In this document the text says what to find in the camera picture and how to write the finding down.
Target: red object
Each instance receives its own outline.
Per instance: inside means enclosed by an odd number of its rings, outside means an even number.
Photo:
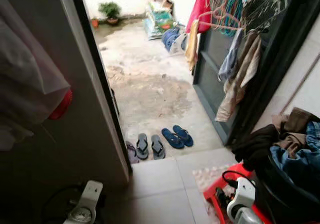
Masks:
[[[210,5],[206,7],[206,0],[195,0],[193,10],[191,12],[188,25],[186,26],[186,32],[190,32],[190,28],[194,20],[199,19],[199,16],[203,13],[210,12]],[[199,21],[211,23],[211,15],[201,16]],[[198,26],[198,33],[204,33],[210,29],[209,25],[200,24]]]
[[[245,175],[246,177],[250,177],[252,175],[251,171],[247,171],[243,165],[241,163],[239,164],[235,164],[231,167],[229,167],[230,171],[236,171],[239,173],[242,173],[243,175]],[[236,173],[226,173],[225,174],[226,178],[228,179],[232,179],[232,180],[236,180],[237,178],[241,177],[241,175],[236,174]],[[221,224],[225,224],[225,217],[224,214],[222,212],[222,209],[219,205],[219,202],[216,198],[216,188],[221,188],[223,189],[228,183],[226,183],[224,181],[224,179],[222,178],[222,176],[216,180],[204,193],[203,196],[204,198],[208,201],[211,202],[213,204],[213,207],[216,211],[216,214],[220,220]],[[253,204],[253,206],[251,207],[252,210],[254,211],[254,213],[261,219],[261,221],[263,221],[265,224],[272,224],[272,222],[256,207],[255,204]]]
[[[92,19],[91,23],[92,23],[92,26],[94,28],[98,28],[99,27],[99,20],[98,19]]]
[[[62,99],[61,103],[56,107],[56,109],[51,113],[51,115],[48,117],[50,120],[57,120],[65,114],[67,111],[69,105],[72,102],[73,93],[69,89],[67,93],[65,94],[64,98]]]

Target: denim fabric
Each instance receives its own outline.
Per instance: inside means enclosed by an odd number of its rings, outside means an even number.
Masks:
[[[299,150],[296,159],[290,158],[288,152],[279,146],[272,146],[270,151],[276,165],[295,185],[320,199],[320,122],[307,124],[306,143],[309,149]]]
[[[229,78],[235,76],[236,70],[236,62],[237,62],[237,54],[238,49],[242,41],[244,31],[242,29],[238,29],[235,33],[233,38],[232,44],[229,49],[229,53],[226,55],[219,73],[218,73],[218,80],[219,81],[226,81]]]

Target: red plastic stool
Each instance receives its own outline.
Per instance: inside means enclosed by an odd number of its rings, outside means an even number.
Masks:
[[[228,170],[242,173],[243,175],[245,175],[248,178],[251,177],[251,175],[252,175],[252,172],[247,171],[243,167],[242,163],[235,164],[235,165],[229,167]],[[236,173],[231,173],[231,172],[226,173],[225,175],[226,175],[226,178],[232,179],[232,180],[237,180],[237,178],[241,177],[241,175],[236,174]],[[217,214],[221,224],[226,224],[226,222],[225,222],[225,217],[222,212],[222,209],[219,205],[218,199],[216,198],[216,188],[223,189],[227,184],[228,183],[226,183],[221,176],[203,193],[204,198],[208,202],[211,202],[213,204],[213,207],[216,211],[216,214]],[[261,219],[261,221],[263,221],[265,224],[272,224],[272,222],[256,207],[255,204],[253,204],[253,206],[251,208],[254,211],[254,213]]]

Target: potted plant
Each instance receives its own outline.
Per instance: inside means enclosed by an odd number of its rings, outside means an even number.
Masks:
[[[99,12],[103,13],[106,16],[106,21],[113,25],[119,21],[120,10],[120,6],[113,1],[100,3],[99,6]]]
[[[91,19],[91,24],[92,24],[92,26],[93,26],[94,28],[98,28],[98,26],[99,26],[99,20],[98,20],[96,17],[94,17],[94,18]]]

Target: white floor tile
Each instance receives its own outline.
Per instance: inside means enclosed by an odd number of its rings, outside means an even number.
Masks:
[[[184,189],[174,158],[133,164],[132,168],[131,181],[122,198],[141,198]]]
[[[194,224],[185,190],[116,203],[106,208],[109,224]]]
[[[193,171],[202,168],[221,167],[237,163],[234,155],[226,148],[201,151],[176,158],[179,171],[186,188],[195,188]]]
[[[186,189],[186,194],[191,206],[193,217],[196,224],[211,224],[211,220],[208,216],[205,198],[197,188]]]

